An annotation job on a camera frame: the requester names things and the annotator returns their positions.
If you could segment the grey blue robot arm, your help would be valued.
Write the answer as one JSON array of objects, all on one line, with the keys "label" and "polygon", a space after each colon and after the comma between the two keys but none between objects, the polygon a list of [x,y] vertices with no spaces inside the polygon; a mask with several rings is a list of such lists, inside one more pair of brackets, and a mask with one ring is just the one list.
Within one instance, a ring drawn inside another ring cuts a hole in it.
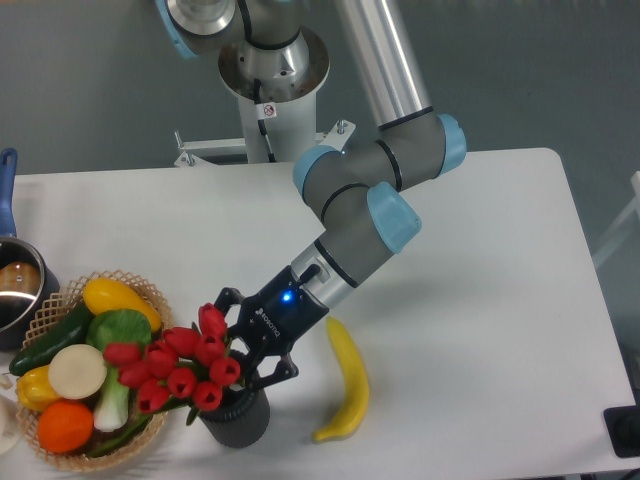
[{"label": "grey blue robot arm", "polygon": [[294,343],[420,231],[402,192],[458,167],[466,139],[434,112],[394,1],[340,1],[336,8],[380,133],[344,152],[318,139],[311,98],[329,72],[322,40],[303,23],[301,1],[160,1],[157,11],[185,57],[217,51],[225,86],[244,115],[255,162],[291,162],[322,235],[258,293],[221,291],[216,307],[239,307],[229,335],[246,346],[250,391],[295,377]]}]

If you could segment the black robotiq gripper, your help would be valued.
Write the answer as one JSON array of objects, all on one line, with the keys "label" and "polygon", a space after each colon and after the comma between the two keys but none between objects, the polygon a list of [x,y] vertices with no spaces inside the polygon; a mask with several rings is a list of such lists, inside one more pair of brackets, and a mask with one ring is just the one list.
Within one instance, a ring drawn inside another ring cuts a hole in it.
[{"label": "black robotiq gripper", "polygon": [[[289,352],[295,342],[329,312],[306,290],[306,284],[319,273],[317,265],[308,267],[300,275],[287,266],[248,297],[236,288],[221,289],[214,307],[224,318],[237,308],[236,323],[229,328],[228,335],[247,348],[247,353],[239,354],[241,386],[245,390],[264,390],[299,375]],[[267,372],[261,364],[270,356],[280,357]]]}]

